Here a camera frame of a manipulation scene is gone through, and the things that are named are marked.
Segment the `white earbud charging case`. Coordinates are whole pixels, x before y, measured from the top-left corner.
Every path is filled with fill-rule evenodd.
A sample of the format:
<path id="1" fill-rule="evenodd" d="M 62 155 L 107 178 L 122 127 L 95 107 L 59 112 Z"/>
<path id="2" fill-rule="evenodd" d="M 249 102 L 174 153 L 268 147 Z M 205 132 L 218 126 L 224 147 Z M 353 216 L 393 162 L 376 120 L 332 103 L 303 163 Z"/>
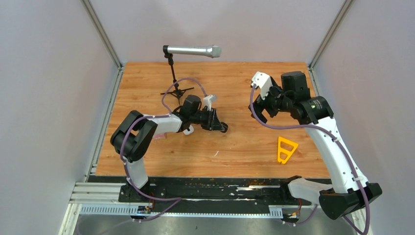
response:
<path id="1" fill-rule="evenodd" d="M 190 125 L 187 129 L 183 130 L 183 134 L 184 135 L 190 135 L 194 132 L 194 127 L 192 125 Z"/>

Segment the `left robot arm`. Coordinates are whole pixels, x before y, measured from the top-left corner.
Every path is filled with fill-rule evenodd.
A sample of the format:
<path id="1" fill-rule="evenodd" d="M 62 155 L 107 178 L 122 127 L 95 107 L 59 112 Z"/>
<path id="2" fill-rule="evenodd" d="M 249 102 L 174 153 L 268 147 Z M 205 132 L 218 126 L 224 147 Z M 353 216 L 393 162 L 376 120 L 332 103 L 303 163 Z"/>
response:
<path id="1" fill-rule="evenodd" d="M 189 135 L 194 131 L 194 124 L 207 131 L 228 131 L 229 126 L 219 120 L 216 109 L 212 107 L 215 99 L 215 95 L 203 99 L 188 95 L 181 106 L 166 115 L 145 115 L 132 110 L 114 131 L 110 143 L 120 155 L 127 182 L 133 186 L 131 196 L 136 201 L 145 202 L 150 196 L 150 189 L 146 186 L 149 177 L 145 170 L 144 155 L 155 135 Z"/>

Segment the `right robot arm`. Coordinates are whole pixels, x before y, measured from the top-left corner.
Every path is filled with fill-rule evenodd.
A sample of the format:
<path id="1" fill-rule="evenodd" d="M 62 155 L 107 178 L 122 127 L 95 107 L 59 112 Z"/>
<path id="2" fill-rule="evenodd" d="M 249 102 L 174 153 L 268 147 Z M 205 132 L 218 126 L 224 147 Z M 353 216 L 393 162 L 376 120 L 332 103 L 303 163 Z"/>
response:
<path id="1" fill-rule="evenodd" d="M 256 72 L 251 88 L 259 90 L 251 95 L 249 110 L 261 125 L 267 118 L 287 112 L 298 121 L 298 128 L 306 130 L 318 149 L 329 172 L 330 184 L 317 183 L 300 176 L 286 179 L 279 191 L 285 204 L 304 199 L 320 206 L 333 220 L 360 209 L 368 209 L 372 201 L 382 194 L 378 183 L 371 183 L 360 170 L 342 140 L 334 113 L 322 96 L 312 97 L 303 72 L 282 74 L 281 84 L 264 72 Z"/>

